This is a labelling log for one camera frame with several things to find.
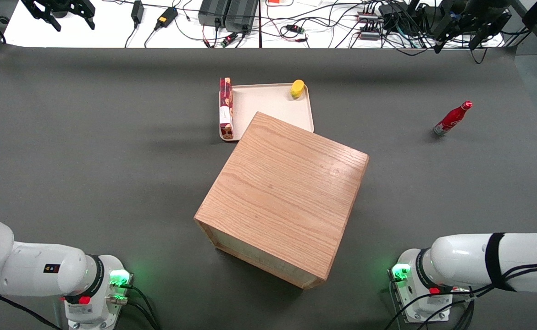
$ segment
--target green led light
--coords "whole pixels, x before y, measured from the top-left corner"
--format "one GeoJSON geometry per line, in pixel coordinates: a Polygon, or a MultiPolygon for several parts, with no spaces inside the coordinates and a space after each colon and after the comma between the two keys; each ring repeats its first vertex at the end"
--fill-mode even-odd
{"type": "Polygon", "coordinates": [[[401,282],[406,280],[411,273],[411,266],[407,264],[396,264],[393,266],[393,269],[391,271],[393,273],[394,279],[397,282],[401,282]]]}
{"type": "Polygon", "coordinates": [[[129,281],[130,273],[128,273],[128,271],[126,271],[125,269],[118,269],[109,273],[110,284],[121,286],[123,284],[128,284],[129,281]]]}

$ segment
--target bottle cap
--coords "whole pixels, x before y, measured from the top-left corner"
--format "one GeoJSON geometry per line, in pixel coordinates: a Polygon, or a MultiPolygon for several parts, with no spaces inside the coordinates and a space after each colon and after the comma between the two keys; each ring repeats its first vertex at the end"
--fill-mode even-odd
{"type": "Polygon", "coordinates": [[[462,109],[464,109],[464,110],[468,110],[471,107],[472,107],[472,102],[470,102],[470,101],[466,101],[466,102],[462,103],[462,109]]]}

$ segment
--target red button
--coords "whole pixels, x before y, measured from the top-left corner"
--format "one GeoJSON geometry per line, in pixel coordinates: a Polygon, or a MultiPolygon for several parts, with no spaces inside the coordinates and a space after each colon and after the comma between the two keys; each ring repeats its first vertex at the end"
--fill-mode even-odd
{"type": "Polygon", "coordinates": [[[89,301],[91,301],[91,297],[88,297],[86,295],[84,295],[83,297],[79,298],[79,303],[81,305],[87,305],[89,303],[89,301]]]}

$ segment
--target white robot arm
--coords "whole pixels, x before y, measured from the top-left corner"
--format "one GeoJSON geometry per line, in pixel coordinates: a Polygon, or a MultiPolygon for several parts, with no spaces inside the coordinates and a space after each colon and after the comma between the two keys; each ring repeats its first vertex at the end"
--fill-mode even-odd
{"type": "MultiPolygon", "coordinates": [[[[537,264],[537,233],[440,237],[428,249],[408,249],[389,270],[407,322],[424,322],[452,303],[453,292],[492,285],[537,292],[537,271],[505,280],[514,267],[537,264]],[[426,299],[424,295],[436,294],[426,299]]],[[[430,321],[447,321],[450,310],[430,321]]]]}
{"type": "Polygon", "coordinates": [[[59,244],[22,243],[0,223],[0,299],[2,295],[60,296],[69,326],[108,330],[127,303],[132,276],[111,255],[86,255],[59,244]]]}

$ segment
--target red bottle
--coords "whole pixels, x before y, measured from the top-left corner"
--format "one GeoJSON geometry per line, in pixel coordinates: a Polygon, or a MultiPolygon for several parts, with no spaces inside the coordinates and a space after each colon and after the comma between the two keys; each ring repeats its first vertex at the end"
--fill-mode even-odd
{"type": "Polygon", "coordinates": [[[437,123],[433,131],[439,136],[444,136],[464,118],[466,111],[472,107],[472,102],[466,101],[461,106],[450,111],[442,121],[437,123]]]}

